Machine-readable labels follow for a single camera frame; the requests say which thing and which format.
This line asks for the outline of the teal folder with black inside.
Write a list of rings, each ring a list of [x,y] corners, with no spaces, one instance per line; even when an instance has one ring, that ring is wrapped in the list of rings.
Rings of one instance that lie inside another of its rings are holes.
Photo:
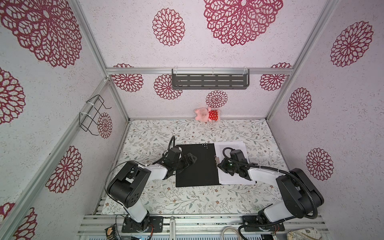
[[[176,174],[177,188],[220,185],[214,144],[190,144],[178,147],[183,154],[191,153],[197,160]]]

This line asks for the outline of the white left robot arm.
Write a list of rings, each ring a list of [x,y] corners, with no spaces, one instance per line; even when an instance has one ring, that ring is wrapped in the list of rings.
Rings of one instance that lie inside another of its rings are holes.
[[[134,223],[146,225],[149,212],[140,197],[147,183],[177,175],[194,165],[197,159],[193,154],[184,154],[179,147],[173,147],[148,166],[137,161],[126,161],[115,177],[105,184],[105,192],[125,208]]]

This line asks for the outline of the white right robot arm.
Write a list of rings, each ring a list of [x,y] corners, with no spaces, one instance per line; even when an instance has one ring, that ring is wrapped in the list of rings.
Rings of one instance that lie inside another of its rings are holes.
[[[303,170],[284,171],[249,163],[241,150],[226,147],[219,169],[231,176],[238,175],[250,182],[262,182],[277,187],[282,201],[257,214],[255,226],[269,227],[291,219],[316,219],[324,198]]]

